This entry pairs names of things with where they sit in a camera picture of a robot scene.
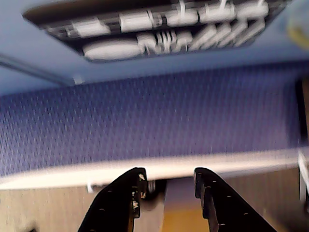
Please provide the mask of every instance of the purple textured surface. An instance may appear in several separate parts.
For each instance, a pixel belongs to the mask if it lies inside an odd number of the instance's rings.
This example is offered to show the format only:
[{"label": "purple textured surface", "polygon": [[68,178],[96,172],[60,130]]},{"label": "purple textured surface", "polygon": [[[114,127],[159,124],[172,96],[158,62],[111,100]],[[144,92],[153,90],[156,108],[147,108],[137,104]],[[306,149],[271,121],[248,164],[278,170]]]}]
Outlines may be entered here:
[{"label": "purple textured surface", "polygon": [[308,62],[187,72],[0,98],[0,174],[301,146]]}]

